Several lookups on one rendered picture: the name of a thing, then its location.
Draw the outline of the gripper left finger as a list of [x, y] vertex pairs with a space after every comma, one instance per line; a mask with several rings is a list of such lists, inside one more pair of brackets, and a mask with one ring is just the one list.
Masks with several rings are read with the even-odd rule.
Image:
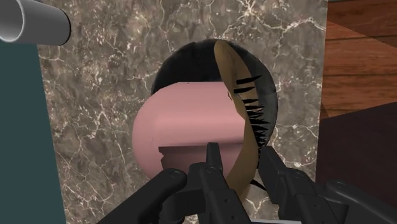
[[205, 162], [161, 171], [97, 224], [182, 224], [194, 214], [199, 224], [252, 224], [222, 168], [219, 145], [208, 143]]

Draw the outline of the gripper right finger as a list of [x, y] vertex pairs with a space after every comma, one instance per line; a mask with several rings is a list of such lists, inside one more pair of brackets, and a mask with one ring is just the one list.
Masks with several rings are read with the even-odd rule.
[[270, 146], [261, 148], [258, 172], [282, 220], [302, 224], [397, 224], [397, 210], [341, 180], [313, 182], [288, 168]]

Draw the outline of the pink rounded cup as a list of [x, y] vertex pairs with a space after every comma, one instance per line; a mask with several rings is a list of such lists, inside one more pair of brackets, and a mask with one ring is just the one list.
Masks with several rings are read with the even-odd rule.
[[222, 82], [176, 83], [143, 104], [134, 119], [132, 146], [144, 173], [187, 171], [205, 161], [206, 146], [218, 143], [225, 176], [252, 179], [258, 154], [245, 150], [247, 118], [237, 112]]

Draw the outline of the black and tan bowl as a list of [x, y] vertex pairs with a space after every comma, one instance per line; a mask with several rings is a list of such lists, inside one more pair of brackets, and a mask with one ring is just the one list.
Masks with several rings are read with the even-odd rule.
[[[247, 118], [243, 148], [256, 149], [256, 169], [262, 146], [268, 144], [278, 113], [278, 98], [269, 70], [243, 47], [220, 39], [192, 42], [174, 52], [158, 70], [151, 95], [176, 83], [222, 82], [237, 112]], [[251, 181], [225, 176], [229, 188], [245, 200]]]

